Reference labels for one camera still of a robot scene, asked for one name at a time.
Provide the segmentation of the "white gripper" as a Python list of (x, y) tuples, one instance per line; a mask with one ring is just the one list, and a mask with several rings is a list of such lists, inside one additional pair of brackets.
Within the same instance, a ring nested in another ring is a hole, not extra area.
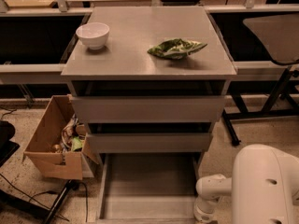
[(198, 223), (210, 224), (222, 197), (231, 195), (232, 179), (221, 174), (204, 176), (197, 180), (195, 189), (194, 217)]

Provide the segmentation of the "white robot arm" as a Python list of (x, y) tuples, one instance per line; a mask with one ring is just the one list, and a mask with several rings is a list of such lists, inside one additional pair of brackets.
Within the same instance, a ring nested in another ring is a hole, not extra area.
[(255, 144), (236, 155), (230, 178), (217, 174), (197, 180), (193, 213), (210, 223), (224, 196), (232, 198), (232, 224), (295, 224), (299, 196), (299, 158)]

